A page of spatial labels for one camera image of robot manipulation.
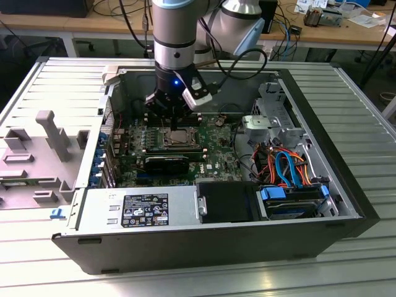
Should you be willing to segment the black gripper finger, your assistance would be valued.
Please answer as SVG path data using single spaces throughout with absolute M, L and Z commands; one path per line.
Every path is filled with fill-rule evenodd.
M 146 96 L 145 106 L 160 118 L 171 119 L 173 117 L 172 107 L 168 106 L 165 94 L 156 89 L 151 95 Z
M 183 98 L 180 98 L 172 107 L 172 117 L 171 117 L 171 130 L 175 131 L 178 128 L 178 124 L 185 117 L 192 114 L 192 110 Z

